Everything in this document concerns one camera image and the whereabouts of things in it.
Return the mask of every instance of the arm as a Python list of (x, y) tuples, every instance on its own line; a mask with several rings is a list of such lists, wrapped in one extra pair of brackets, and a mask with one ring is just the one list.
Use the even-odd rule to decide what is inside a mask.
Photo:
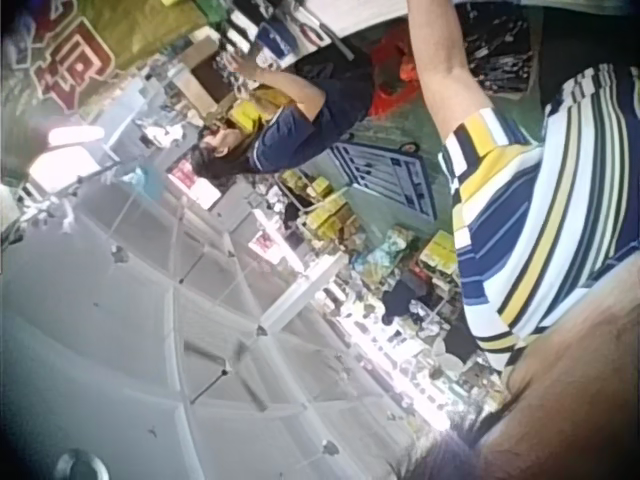
[(470, 115), (492, 104), (469, 71), (452, 0), (408, 0), (408, 6), (422, 94), (446, 140)]
[(229, 66), (249, 80), (255, 80), (289, 95), (303, 115), (313, 121), (322, 109), (326, 94), (314, 84), (292, 73), (272, 72), (258, 67), (255, 62), (230, 55)]

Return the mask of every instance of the striped shirt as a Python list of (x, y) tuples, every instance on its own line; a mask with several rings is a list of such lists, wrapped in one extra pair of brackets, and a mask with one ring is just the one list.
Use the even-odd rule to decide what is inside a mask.
[(507, 373), (639, 250), (640, 76), (602, 65), (567, 82), (536, 143), (495, 109), (445, 142), (465, 313)]

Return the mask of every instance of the hand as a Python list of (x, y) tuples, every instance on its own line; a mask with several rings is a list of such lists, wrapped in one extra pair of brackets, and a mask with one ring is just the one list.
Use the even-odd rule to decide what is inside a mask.
[(256, 80), (260, 67), (253, 60), (247, 60), (235, 53), (229, 53), (225, 56), (225, 63), (229, 70), (242, 75), (247, 80)]

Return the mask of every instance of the banner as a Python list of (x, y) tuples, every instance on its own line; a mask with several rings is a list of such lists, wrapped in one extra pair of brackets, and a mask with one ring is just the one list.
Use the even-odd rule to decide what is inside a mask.
[(23, 177), (42, 147), (38, 129), (63, 122), (118, 73), (205, 24), (192, 2), (161, 0), (49, 0), (37, 18), (20, 20), (3, 44), (3, 173)]

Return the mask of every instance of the navy blue shirt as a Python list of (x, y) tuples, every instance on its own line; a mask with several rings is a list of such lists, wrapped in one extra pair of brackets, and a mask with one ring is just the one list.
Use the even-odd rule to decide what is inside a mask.
[(251, 153), (251, 163), (261, 172), (299, 167), (339, 141), (367, 116), (373, 100), (372, 81), (355, 77), (313, 80), (312, 83), (326, 93), (322, 109), (313, 122), (295, 105), (278, 112), (258, 137)]

